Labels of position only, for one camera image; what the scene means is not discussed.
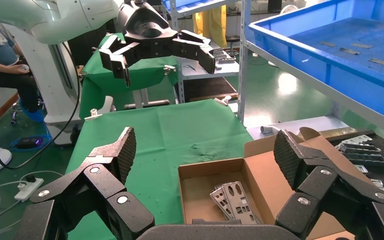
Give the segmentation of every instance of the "open cardboard box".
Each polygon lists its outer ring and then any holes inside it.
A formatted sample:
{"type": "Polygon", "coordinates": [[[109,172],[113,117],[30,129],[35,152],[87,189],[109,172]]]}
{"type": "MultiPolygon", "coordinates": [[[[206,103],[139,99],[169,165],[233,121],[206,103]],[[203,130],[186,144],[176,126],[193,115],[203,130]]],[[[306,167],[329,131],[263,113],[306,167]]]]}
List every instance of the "open cardboard box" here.
{"type": "MultiPolygon", "coordinates": [[[[348,159],[317,131],[302,127],[301,138],[291,134],[297,143],[322,150],[342,171],[373,184],[348,159]]],[[[210,197],[214,187],[240,181],[254,214],[264,224],[275,223],[276,216],[294,193],[275,162],[273,148],[276,136],[245,144],[244,158],[181,165],[178,168],[180,197],[185,224],[192,219],[225,221],[225,216],[210,197]]],[[[331,215],[322,213],[309,234],[309,240],[354,239],[331,215]]]]}

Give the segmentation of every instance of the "person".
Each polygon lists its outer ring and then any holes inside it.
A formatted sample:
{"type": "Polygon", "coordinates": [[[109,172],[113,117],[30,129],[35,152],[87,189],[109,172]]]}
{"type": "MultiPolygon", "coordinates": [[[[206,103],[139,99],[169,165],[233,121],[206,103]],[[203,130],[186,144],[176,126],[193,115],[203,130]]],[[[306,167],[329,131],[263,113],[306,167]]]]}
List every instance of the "person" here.
{"type": "Polygon", "coordinates": [[[17,89],[22,111],[33,121],[43,122],[44,116],[38,105],[38,87],[19,63],[23,56],[19,46],[0,30],[0,88],[17,89]]]}

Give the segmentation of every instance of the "blue bin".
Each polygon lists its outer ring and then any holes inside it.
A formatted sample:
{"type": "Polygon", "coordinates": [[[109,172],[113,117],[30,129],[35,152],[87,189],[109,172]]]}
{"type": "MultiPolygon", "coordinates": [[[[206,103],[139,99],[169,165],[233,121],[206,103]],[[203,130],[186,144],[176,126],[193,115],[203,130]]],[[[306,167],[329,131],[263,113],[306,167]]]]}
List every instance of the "blue bin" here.
{"type": "Polygon", "coordinates": [[[330,0],[249,28],[259,48],[384,115],[384,0],[330,0]]]}
{"type": "MultiPolygon", "coordinates": [[[[200,4],[206,4],[210,3],[213,0],[176,0],[176,10],[180,12],[181,10],[185,10],[187,8],[192,8],[195,6],[198,6],[200,4]]],[[[164,4],[165,8],[169,13],[172,12],[172,9],[170,8],[170,1],[169,0],[163,0],[162,3],[164,4]]]]}

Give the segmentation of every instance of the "green cloth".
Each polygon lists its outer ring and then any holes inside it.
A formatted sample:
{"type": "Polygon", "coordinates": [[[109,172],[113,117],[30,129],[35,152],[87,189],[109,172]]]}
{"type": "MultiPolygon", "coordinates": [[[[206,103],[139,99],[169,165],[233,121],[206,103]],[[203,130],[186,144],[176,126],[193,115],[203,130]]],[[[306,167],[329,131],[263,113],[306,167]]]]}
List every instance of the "green cloth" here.
{"type": "MultiPolygon", "coordinates": [[[[99,46],[104,44],[109,36],[105,36],[99,46]]],[[[80,104],[80,118],[90,116],[91,109],[100,109],[104,105],[105,96],[112,96],[114,101],[133,90],[145,89],[161,83],[165,77],[164,65],[177,66],[173,56],[142,59],[128,68],[130,73],[130,87],[126,87],[123,79],[114,78],[113,72],[102,67],[101,56],[96,50],[87,64],[83,73],[86,74],[82,85],[80,104]]],[[[178,81],[177,72],[171,72],[168,79],[172,85],[178,81]]]]}
{"type": "MultiPolygon", "coordinates": [[[[85,122],[66,172],[79,167],[93,148],[115,142],[125,127],[134,127],[137,142],[126,187],[157,225],[183,223],[178,166],[243,157],[244,144],[253,140],[231,109],[214,100],[109,112],[85,122]]],[[[92,212],[69,239],[114,236],[92,212]]]]}

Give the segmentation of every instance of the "yellow object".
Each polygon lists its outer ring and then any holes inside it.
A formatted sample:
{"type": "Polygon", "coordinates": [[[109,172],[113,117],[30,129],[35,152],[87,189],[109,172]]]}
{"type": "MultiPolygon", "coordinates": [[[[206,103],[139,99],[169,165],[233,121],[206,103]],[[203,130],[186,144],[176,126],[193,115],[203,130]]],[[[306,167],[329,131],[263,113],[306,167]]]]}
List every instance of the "yellow object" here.
{"type": "Polygon", "coordinates": [[[225,48],[226,5],[193,14],[193,31],[225,48]]]}

